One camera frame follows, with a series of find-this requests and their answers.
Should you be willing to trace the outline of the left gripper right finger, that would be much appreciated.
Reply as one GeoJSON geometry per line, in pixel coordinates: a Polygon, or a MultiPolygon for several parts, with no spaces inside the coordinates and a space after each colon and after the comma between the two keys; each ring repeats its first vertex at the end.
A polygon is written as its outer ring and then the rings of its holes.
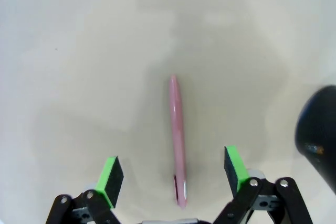
{"type": "Polygon", "coordinates": [[[291,177],[274,183],[249,171],[235,146],[224,148],[224,170],[233,199],[214,223],[248,223],[255,211],[265,211],[273,223],[313,223],[300,190],[291,177]]]}

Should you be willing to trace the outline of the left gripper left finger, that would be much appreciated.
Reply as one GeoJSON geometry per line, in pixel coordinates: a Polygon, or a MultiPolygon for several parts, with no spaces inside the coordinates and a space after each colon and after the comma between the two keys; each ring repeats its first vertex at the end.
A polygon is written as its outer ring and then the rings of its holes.
{"type": "Polygon", "coordinates": [[[116,207],[124,174],[117,156],[107,158],[93,189],[76,198],[58,195],[50,209],[47,223],[119,223],[112,212],[116,207]]]}

